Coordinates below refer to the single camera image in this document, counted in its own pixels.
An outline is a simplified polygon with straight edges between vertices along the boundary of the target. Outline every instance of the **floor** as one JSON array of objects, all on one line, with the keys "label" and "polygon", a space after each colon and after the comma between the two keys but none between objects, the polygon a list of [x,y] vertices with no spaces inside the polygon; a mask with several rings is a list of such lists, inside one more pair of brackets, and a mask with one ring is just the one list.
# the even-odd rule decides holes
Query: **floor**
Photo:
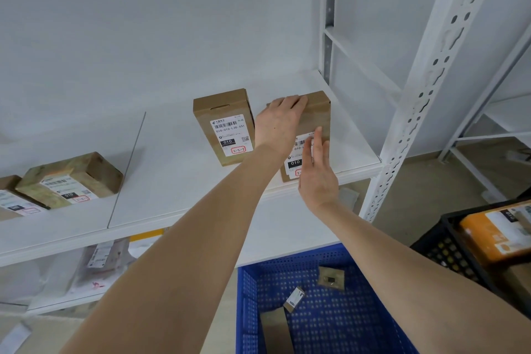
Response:
[{"label": "floor", "polygon": [[[363,194],[367,185],[366,181],[361,181],[349,187]],[[447,164],[441,164],[434,158],[419,161],[414,157],[399,171],[374,226],[401,243],[410,245],[435,224],[442,213],[485,204],[480,197],[483,190],[454,158]],[[218,307],[201,351],[203,354],[234,353],[235,316],[236,271]],[[13,316],[0,319],[0,336],[5,335],[17,321],[18,318]],[[34,330],[33,335],[17,354],[57,353],[80,322],[80,319],[61,317],[30,319],[28,324]]]}]

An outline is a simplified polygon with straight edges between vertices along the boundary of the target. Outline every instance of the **barcode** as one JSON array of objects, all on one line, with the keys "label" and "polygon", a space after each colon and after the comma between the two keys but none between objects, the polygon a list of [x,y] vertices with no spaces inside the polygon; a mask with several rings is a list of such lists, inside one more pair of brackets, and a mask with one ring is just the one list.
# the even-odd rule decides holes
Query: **barcode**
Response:
[{"label": "barcode", "polygon": [[214,127],[216,129],[219,129],[219,128],[226,128],[227,126],[232,126],[234,124],[236,124],[237,122],[227,122],[227,123],[220,123],[220,124],[215,124]]},{"label": "barcode", "polygon": [[57,185],[58,183],[66,183],[66,182],[68,182],[66,179],[59,179],[58,181],[45,182],[44,184],[46,186],[51,186],[51,185]]}]

